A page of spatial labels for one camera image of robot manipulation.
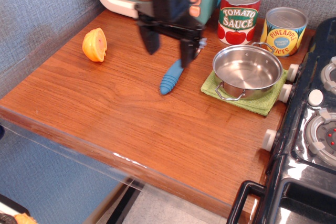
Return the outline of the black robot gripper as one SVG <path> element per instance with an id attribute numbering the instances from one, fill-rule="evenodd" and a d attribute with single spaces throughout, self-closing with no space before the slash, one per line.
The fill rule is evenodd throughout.
<path id="1" fill-rule="evenodd" d="M 144 46 L 150 55 L 160 47 L 160 34 L 180 41 L 181 67 L 187 68 L 198 56 L 204 25 L 189 14 L 189 0 L 151 0 L 136 4 L 138 27 Z"/>

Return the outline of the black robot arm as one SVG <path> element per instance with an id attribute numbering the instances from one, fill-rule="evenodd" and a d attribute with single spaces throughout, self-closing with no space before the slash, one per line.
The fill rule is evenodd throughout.
<path id="1" fill-rule="evenodd" d="M 137 25 L 149 54 L 160 47 L 160 34 L 180 41 L 181 66 L 186 68 L 202 46 L 204 25 L 189 13 L 190 0 L 151 0 L 136 4 Z"/>

